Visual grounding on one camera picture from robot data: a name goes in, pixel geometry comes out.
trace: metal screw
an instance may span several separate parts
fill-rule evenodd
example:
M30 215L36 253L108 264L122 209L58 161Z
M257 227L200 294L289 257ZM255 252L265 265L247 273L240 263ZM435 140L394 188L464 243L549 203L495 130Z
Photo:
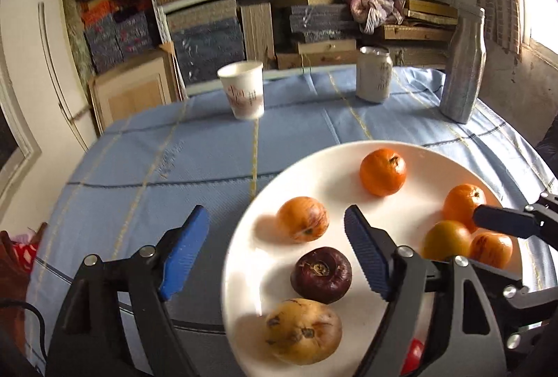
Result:
M467 265L469 265L469 259L467 259L465 256L456 256L455 263L459 265L459 267L466 267Z
M504 288L504 291L502 292L502 294L506 297L506 298L513 298L515 296L515 293L517 292L517 289L515 288L515 286L507 285Z
M97 256L95 256L94 254L90 254L89 256L85 257L83 263L88 267L91 267L97 263Z
M401 257L412 257L413 256L413 250L411 248L409 248L408 246L400 246L397 248L397 253L399 256Z
M517 346L520 344L521 342L521 336L517 333L512 334L512 336L510 336L506 342L506 346L508 348L514 349L517 348Z
M142 246L139 251L141 257L151 257L155 254L155 247L151 245Z

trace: blue tablecloth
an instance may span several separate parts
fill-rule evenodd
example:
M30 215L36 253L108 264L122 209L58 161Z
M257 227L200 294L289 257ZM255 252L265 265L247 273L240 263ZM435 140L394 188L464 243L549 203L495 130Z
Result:
M315 71L266 83L266 112L259 122L235 120L225 94L215 91L114 123L63 189L38 252L27 300L44 315L47 348L83 257L128 257L157 243L202 204L211 218L208 239L182 292L167 307L203 377L242 376L220 311L221 269L231 235L270 180L329 146L376 138L434 149L478 174L510 207L523 207L550 190L552 172L481 101L466 125L440 113L443 80L436 70L396 68L390 98L371 105L354 95L354 68ZM525 284L556 285L548 247L529 240L524 251ZM134 361L149 371L128 297L121 302ZM44 368L33 316L26 319L26 337L31 362Z

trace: white paper cup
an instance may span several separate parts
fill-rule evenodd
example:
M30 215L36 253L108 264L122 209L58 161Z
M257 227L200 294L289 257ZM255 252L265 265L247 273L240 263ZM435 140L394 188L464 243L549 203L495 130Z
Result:
M234 62L217 70L234 117L254 120L263 116L263 64L256 60Z

